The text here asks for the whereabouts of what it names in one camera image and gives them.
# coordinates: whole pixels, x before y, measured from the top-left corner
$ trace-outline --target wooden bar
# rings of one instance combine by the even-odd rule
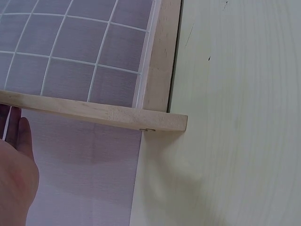
[[[185,131],[187,116],[0,91],[0,104],[127,129]]]
[[[143,109],[167,111],[181,0],[162,0],[143,98]]]

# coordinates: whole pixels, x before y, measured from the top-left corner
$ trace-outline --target wood grain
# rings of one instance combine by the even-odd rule
[[[0,103],[127,129],[184,131],[187,116],[0,91]]]
[[[162,0],[147,76],[143,109],[167,111],[181,0]]]
[[[185,0],[171,112],[144,134],[131,226],[301,222],[301,1]]]

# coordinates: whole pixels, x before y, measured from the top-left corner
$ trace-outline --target white grid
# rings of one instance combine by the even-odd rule
[[[91,93],[92,93],[92,88],[93,88],[93,84],[94,84],[94,80],[95,80],[95,75],[96,75],[96,71],[97,71],[97,65],[99,64],[99,59],[100,59],[100,55],[102,54],[103,45],[104,45],[105,39],[106,39],[106,37],[107,37],[108,31],[109,31],[109,27],[110,27],[110,24],[111,24],[111,22],[112,22],[113,15],[114,15],[114,12],[115,12],[115,10],[116,10],[118,1],[119,1],[119,0],[116,0],[116,1],[115,1],[115,5],[114,5],[113,10],[112,10],[112,12],[111,12],[110,19],[109,19],[109,21],[108,21],[107,27],[106,27],[105,32],[104,32],[104,35],[103,35],[102,43],[101,43],[100,48],[99,48],[98,56],[97,56],[97,59],[96,59],[96,63],[95,63],[95,67],[94,67],[94,71],[93,71],[93,75],[92,75],[92,80],[91,80],[91,84],[90,84],[90,89],[89,89],[89,93],[88,93],[88,99],[87,99],[87,102],[89,102],[90,99],[91,99]]]
[[[3,13],[3,14],[0,14],[0,19],[1,19],[2,15],[5,15],[5,16],[7,16],[7,15],[40,15],[40,16],[65,17],[64,14],[54,14],[54,13]],[[82,17],[82,16],[67,15],[67,17],[81,19],[81,20],[96,21],[96,22],[105,23],[105,24],[107,24],[109,22],[109,21],[106,21],[106,20],[98,20],[98,19],[93,19],[93,18],[89,18],[89,17]],[[142,29],[142,28],[139,28],[139,27],[133,27],[133,26],[125,25],[125,24],[119,24],[119,23],[115,23],[115,22],[111,22],[111,24],[121,26],[121,27],[127,27],[127,28],[138,30],[138,31],[141,31],[141,32],[146,32],[146,33],[150,32],[149,30],[145,30],[145,29]]]
[[[145,54],[144,54],[144,59],[143,59],[143,64],[142,64],[142,67],[141,67],[141,73],[140,73],[140,76],[142,76],[143,74],[143,71],[144,71],[144,67],[145,67],[145,61],[146,61],[146,57],[147,57],[147,50],[149,49],[149,44],[150,44],[150,38],[151,38],[151,28],[153,26],[153,23],[154,23],[154,19],[155,19],[155,12],[156,12],[156,4],[157,4],[157,1],[156,0],[153,0],[154,2],[154,10],[152,12],[152,16],[151,16],[151,22],[150,22],[150,27],[149,27],[149,36],[147,38],[147,43],[146,43],[146,51],[145,51]],[[135,100],[135,108],[137,108],[138,106],[138,100],[139,100],[139,95],[141,94],[141,83],[142,83],[142,78],[140,79],[139,81],[139,87],[138,87],[138,92],[137,92],[137,98]]]
[[[146,52],[144,53],[144,56],[143,56],[143,65],[142,65],[141,70],[139,72],[131,71],[131,70],[128,70],[128,69],[123,69],[123,68],[118,68],[118,67],[113,67],[113,66],[108,66],[108,65],[102,65],[102,64],[99,64],[99,60],[100,60],[101,52],[102,52],[103,45],[104,45],[104,42],[105,42],[105,38],[107,36],[108,30],[109,30],[109,27],[110,27],[111,24],[148,33],[149,35],[148,35],[147,43],[146,43],[146,50],[147,50],[148,46],[149,46],[149,42],[150,42],[150,32],[151,32],[152,24],[153,24],[153,21],[154,21],[155,12],[152,13],[150,27],[146,30],[146,29],[142,29],[142,28],[138,28],[138,27],[133,27],[133,26],[125,25],[125,24],[119,24],[119,23],[112,22],[113,15],[114,15],[114,12],[116,10],[116,7],[117,7],[117,4],[118,4],[119,0],[116,0],[116,2],[115,2],[115,5],[114,5],[114,8],[112,10],[112,13],[111,13],[109,21],[98,20],[98,19],[93,19],[93,18],[88,18],[88,17],[68,15],[69,9],[72,6],[72,3],[73,3],[74,0],[71,0],[70,4],[69,4],[69,6],[68,6],[68,8],[66,10],[66,13],[64,15],[63,14],[50,14],[50,13],[34,13],[33,11],[35,10],[35,8],[36,8],[39,0],[37,0],[34,8],[31,11],[31,13],[4,13],[5,10],[6,10],[6,8],[8,7],[8,5],[10,3],[10,1],[11,0],[8,1],[8,3],[6,4],[5,8],[3,9],[2,13],[0,14],[0,20],[1,20],[1,18],[2,18],[3,15],[29,15],[29,17],[28,17],[28,19],[27,19],[27,21],[25,23],[25,26],[24,26],[24,28],[22,30],[22,33],[21,33],[21,36],[20,36],[20,38],[18,40],[18,43],[17,43],[15,51],[2,51],[2,50],[0,50],[0,53],[13,54],[13,57],[12,57],[12,60],[11,60],[11,63],[10,63],[9,69],[8,69],[8,74],[7,74],[7,77],[6,77],[4,89],[6,88],[7,81],[8,81],[8,76],[9,76],[9,73],[10,73],[10,70],[11,70],[11,66],[12,66],[12,63],[14,61],[14,58],[15,58],[16,54],[26,55],[26,56],[48,58],[48,64],[47,64],[47,67],[46,67],[46,71],[45,71],[45,75],[44,75],[44,79],[43,79],[43,83],[42,83],[42,89],[41,89],[41,93],[40,93],[41,96],[43,95],[43,91],[44,91],[44,87],[45,87],[45,81],[46,81],[46,77],[47,77],[47,74],[48,74],[48,71],[49,71],[49,66],[50,66],[51,59],[58,59],[58,60],[62,60],[62,61],[75,62],[75,63],[79,63],[79,64],[86,64],[86,65],[94,65],[95,66],[94,72],[93,72],[93,75],[92,75],[91,84],[90,84],[89,94],[88,94],[88,98],[87,98],[88,102],[90,101],[90,98],[91,98],[91,92],[92,92],[92,88],[93,88],[93,84],[94,84],[94,80],[95,80],[95,74],[96,74],[97,67],[109,68],[109,69],[113,69],[113,70],[118,70],[118,71],[128,72],[128,73],[132,73],[132,74],[137,74],[140,77],[142,76],[143,69],[144,69],[144,66],[145,66],[146,55],[147,55]],[[47,55],[40,55],[40,54],[31,54],[31,53],[17,52],[17,49],[18,49],[18,46],[19,46],[20,41],[22,39],[22,36],[24,34],[24,31],[25,31],[25,29],[26,29],[26,27],[28,25],[28,22],[29,22],[29,20],[30,20],[30,18],[31,18],[32,15],[63,17],[63,20],[61,22],[60,28],[59,28],[58,33],[56,35],[56,38],[55,38],[55,41],[54,41],[54,44],[52,46],[51,53],[50,53],[49,56],[47,56]],[[101,43],[101,46],[100,46],[100,50],[99,50],[99,53],[98,53],[98,56],[97,56],[96,63],[91,63],[91,62],[85,62],[85,61],[80,61],[80,60],[73,60],[73,59],[67,59],[67,58],[61,58],[61,57],[52,56],[54,48],[55,48],[55,45],[56,45],[56,42],[57,42],[57,39],[58,39],[58,36],[59,36],[60,31],[62,29],[63,23],[64,23],[64,21],[65,21],[65,19],[67,17],[69,17],[69,18],[77,18],[77,19],[82,19],[82,20],[96,21],[96,22],[107,24],[107,27],[106,27],[106,30],[105,30],[105,33],[104,33],[104,36],[103,36],[103,40],[102,40],[102,43]],[[139,89],[138,89],[139,91],[138,91],[138,94],[140,92],[140,87],[141,87],[141,79],[140,79],[140,82],[139,82]]]
[[[74,0],[71,0],[66,12],[65,12],[65,15],[64,15],[64,18],[61,22],[61,25],[60,25],[60,28],[58,29],[58,32],[56,34],[56,37],[55,37],[55,41],[53,42],[53,46],[52,46],[52,49],[51,49],[51,52],[50,52],[50,56],[49,56],[49,59],[48,59],[48,63],[47,63],[47,66],[46,66],[46,70],[45,70],[45,75],[44,75],[44,79],[43,79],[43,83],[42,83],[42,89],[41,89],[41,96],[43,95],[43,92],[44,92],[44,88],[45,88],[45,81],[46,81],[46,78],[47,78],[47,75],[48,75],[48,71],[49,71],[49,66],[50,66],[50,62],[51,62],[51,58],[52,58],[52,55],[53,55],[53,51],[55,49],[55,45],[56,45],[56,42],[58,40],[58,36],[60,35],[60,32],[61,32],[61,29],[63,27],[63,24],[66,20],[66,17],[67,17],[67,14],[72,6],[72,3],[73,3]]]
[[[0,53],[13,54],[14,52],[13,51],[3,51],[3,50],[0,50]],[[16,54],[18,54],[18,55],[25,55],[25,56],[32,56],[32,57],[49,58],[48,55],[41,55],[41,54],[34,54],[34,53],[16,52]],[[68,62],[74,62],[74,63],[84,64],[84,65],[92,65],[92,66],[95,65],[95,63],[91,63],[91,62],[86,62],[86,61],[81,61],[81,60],[67,59],[67,58],[56,57],[56,56],[53,56],[51,59],[68,61]],[[114,70],[122,71],[122,72],[129,72],[129,73],[132,73],[132,74],[141,74],[140,72],[131,71],[131,70],[124,69],[124,68],[119,68],[119,67],[113,67],[113,66],[102,65],[102,64],[98,64],[97,66],[104,67],[104,68],[109,68],[109,69],[114,69]]]
[[[1,12],[1,14],[0,14],[0,22],[1,22],[1,18],[2,18],[3,13],[5,12],[6,8],[7,8],[8,5],[10,4],[10,1],[11,1],[11,0],[9,0],[9,1],[6,3],[6,6],[3,8],[3,10],[2,10],[2,12]]]
[[[22,39],[22,37],[23,37],[24,31],[25,31],[25,29],[26,29],[26,27],[27,27],[27,25],[28,25],[29,19],[30,19],[30,17],[32,16],[33,11],[35,10],[35,8],[36,8],[38,2],[39,2],[39,0],[37,0],[36,4],[34,5],[34,7],[33,7],[33,9],[32,9],[32,12],[29,14],[29,17],[27,18],[27,21],[26,21],[26,23],[25,23],[25,26],[24,26],[24,28],[23,28],[23,30],[22,30],[22,33],[21,33],[21,35],[20,35],[20,38],[19,38],[19,40],[18,40],[17,46],[16,46],[16,48],[15,48],[13,57],[12,57],[12,59],[11,59],[11,62],[10,62],[9,68],[8,68],[8,74],[7,74],[6,79],[5,79],[4,89],[6,88],[6,85],[7,85],[7,82],[8,82],[8,76],[9,76],[9,73],[10,73],[10,69],[11,69],[11,66],[12,66],[12,64],[13,64],[13,61],[14,61],[14,59],[15,59],[17,49],[18,49],[18,47],[19,47],[19,45],[20,45],[20,41],[21,41],[21,39]]]

